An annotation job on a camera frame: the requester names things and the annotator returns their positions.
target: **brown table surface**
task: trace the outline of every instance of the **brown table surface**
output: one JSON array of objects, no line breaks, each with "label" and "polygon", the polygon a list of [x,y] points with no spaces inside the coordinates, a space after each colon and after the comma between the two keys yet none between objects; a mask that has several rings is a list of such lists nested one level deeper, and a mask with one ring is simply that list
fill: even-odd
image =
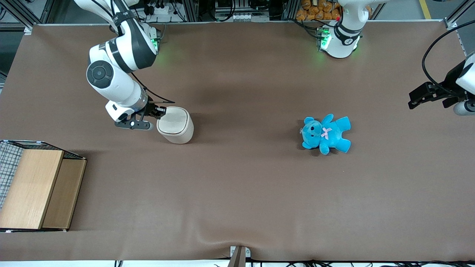
[{"label": "brown table surface", "polygon": [[[408,109],[442,22],[368,23],[347,59],[292,23],[169,26],[137,76],[186,108],[187,145],[118,129],[86,80],[107,27],[34,27],[0,96],[0,138],[88,159],[68,233],[0,235],[2,260],[261,260],[475,256],[475,123],[441,102]],[[441,79],[455,35],[427,60]],[[301,148],[306,116],[349,116],[348,154]]]}]

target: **white cylindrical container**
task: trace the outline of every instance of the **white cylindrical container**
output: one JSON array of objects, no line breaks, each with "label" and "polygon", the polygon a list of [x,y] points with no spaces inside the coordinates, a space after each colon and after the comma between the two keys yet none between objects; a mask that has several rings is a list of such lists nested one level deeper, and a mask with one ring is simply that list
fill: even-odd
[{"label": "white cylindrical container", "polygon": [[157,130],[172,143],[188,143],[193,136],[195,126],[186,109],[169,106],[166,114],[157,121]]}]

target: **gray floor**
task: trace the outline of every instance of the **gray floor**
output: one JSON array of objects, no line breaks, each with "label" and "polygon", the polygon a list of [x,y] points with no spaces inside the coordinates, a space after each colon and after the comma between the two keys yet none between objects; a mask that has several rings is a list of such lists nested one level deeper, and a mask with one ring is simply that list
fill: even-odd
[{"label": "gray floor", "polygon": [[0,71],[8,74],[23,32],[0,32]]},{"label": "gray floor", "polygon": [[392,0],[388,2],[377,20],[424,19],[418,0]]},{"label": "gray floor", "polygon": [[437,2],[433,0],[426,0],[427,8],[429,9],[432,19],[443,19],[448,17],[453,10],[455,10],[463,0],[450,0],[446,2]]},{"label": "gray floor", "polygon": [[107,23],[100,16],[81,9],[73,0],[61,2],[57,10],[57,14],[53,17],[54,23]]},{"label": "gray floor", "polygon": [[[472,6],[469,12],[466,12],[460,20],[457,22],[458,25],[469,22],[475,19],[475,6]],[[458,30],[460,39],[462,40],[465,52],[470,54],[475,51],[475,23],[464,27]]]}]

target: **teddy bear leg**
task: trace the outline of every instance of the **teddy bear leg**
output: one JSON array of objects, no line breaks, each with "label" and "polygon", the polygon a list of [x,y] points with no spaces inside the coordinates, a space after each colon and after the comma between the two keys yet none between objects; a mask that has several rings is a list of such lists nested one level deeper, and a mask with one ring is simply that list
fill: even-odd
[{"label": "teddy bear leg", "polygon": [[338,151],[341,151],[343,153],[347,153],[348,150],[350,149],[350,146],[351,146],[351,141],[348,140],[348,139],[340,139],[338,141],[338,143],[336,144],[335,148],[338,150]]},{"label": "teddy bear leg", "polygon": [[348,117],[340,118],[336,120],[335,122],[342,132],[348,131],[351,129],[352,124],[350,123],[350,119]]},{"label": "teddy bear leg", "polygon": [[327,155],[328,153],[330,153],[330,148],[328,147],[328,145],[324,144],[324,143],[321,143],[320,144],[320,152],[323,154],[323,155]]}]

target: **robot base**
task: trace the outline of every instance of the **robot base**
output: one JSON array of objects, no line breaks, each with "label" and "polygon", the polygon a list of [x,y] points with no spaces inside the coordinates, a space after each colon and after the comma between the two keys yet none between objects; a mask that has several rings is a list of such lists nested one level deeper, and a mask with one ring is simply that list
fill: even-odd
[{"label": "robot base", "polygon": [[360,37],[358,37],[351,45],[344,45],[335,35],[332,27],[322,27],[321,36],[323,39],[317,40],[318,47],[321,51],[326,52],[334,58],[345,58],[356,49]]}]

